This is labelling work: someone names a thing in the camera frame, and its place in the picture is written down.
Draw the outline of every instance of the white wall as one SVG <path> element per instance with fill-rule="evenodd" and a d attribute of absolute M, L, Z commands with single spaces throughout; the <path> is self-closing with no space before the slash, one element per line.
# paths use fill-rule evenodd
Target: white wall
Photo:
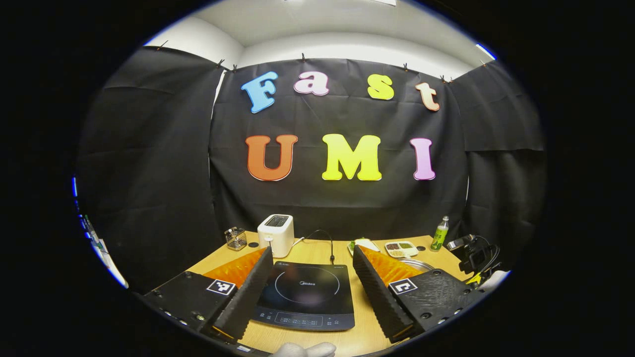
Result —
<path fill-rule="evenodd" d="M 413 42 L 353 32 L 320 32 L 285 37 L 244 48 L 230 35 L 205 20 L 187 17 L 165 29 L 147 44 L 193 53 L 232 68 L 302 58 L 349 58 L 402 66 L 434 77 L 457 78 L 472 66 L 430 47 Z"/>
<path fill-rule="evenodd" d="M 193 53 L 215 63 L 225 59 L 223 66 L 227 68 L 238 63 L 244 50 L 230 35 L 196 17 L 186 17 L 173 24 L 146 45 L 161 46 L 166 40 L 164 47 Z"/>
<path fill-rule="evenodd" d="M 434 77 L 457 78 L 474 69 L 455 57 L 413 42 L 353 32 L 320 32 L 268 41 L 244 49 L 238 67 L 302 58 L 348 58 L 396 66 Z"/>

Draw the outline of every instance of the orange foam pad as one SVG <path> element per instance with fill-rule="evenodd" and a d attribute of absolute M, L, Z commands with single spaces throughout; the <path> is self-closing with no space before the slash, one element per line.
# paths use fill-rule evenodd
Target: orange foam pad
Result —
<path fill-rule="evenodd" d="M 362 252 L 364 252 L 364 255 L 368 258 L 368 261 L 372 264 L 373 268 L 375 268 L 375 271 L 386 287 L 388 287 L 388 284 L 393 281 L 423 274 L 423 272 L 409 266 L 408 264 L 400 262 L 395 258 L 391 258 L 388 255 L 381 254 L 361 245 L 359 248 Z"/>
<path fill-rule="evenodd" d="M 247 279 L 247 275 L 249 275 L 253 266 L 256 265 L 265 250 L 266 248 L 262 248 L 247 255 L 243 255 L 238 259 L 234 259 L 229 263 L 225 263 L 220 267 L 208 271 L 203 274 L 203 276 L 234 283 L 237 288 L 240 288 Z"/>

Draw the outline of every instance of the white toaster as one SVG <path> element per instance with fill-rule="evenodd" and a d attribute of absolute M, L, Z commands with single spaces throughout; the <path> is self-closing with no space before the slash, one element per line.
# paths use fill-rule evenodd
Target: white toaster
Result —
<path fill-rule="evenodd" d="M 270 215 L 258 226 L 258 240 L 263 248 L 271 245 L 271 253 L 274 258 L 286 257 L 295 240 L 293 217 Z"/>

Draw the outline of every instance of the white ceiling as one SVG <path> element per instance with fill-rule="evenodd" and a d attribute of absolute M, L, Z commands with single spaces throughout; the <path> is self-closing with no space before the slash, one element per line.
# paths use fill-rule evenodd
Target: white ceiling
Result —
<path fill-rule="evenodd" d="M 491 60 L 453 25 L 407 0 L 397 0 L 397 6 L 372 0 L 224 0 L 194 16 L 245 47 L 315 32 L 362 32 L 422 44 L 474 67 Z"/>

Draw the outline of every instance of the yellow letter m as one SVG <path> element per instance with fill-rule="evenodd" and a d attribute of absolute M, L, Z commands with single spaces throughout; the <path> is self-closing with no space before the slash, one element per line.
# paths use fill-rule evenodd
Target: yellow letter m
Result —
<path fill-rule="evenodd" d="M 378 181 L 382 179 L 377 165 L 377 147 L 381 140 L 374 135 L 364 135 L 359 139 L 355 151 L 341 134 L 327 134 L 322 141 L 328 146 L 328 159 L 326 171 L 322 173 L 322 179 L 340 180 L 342 173 L 339 164 L 348 179 L 355 176 L 357 168 L 361 165 L 358 179 L 362 181 Z"/>

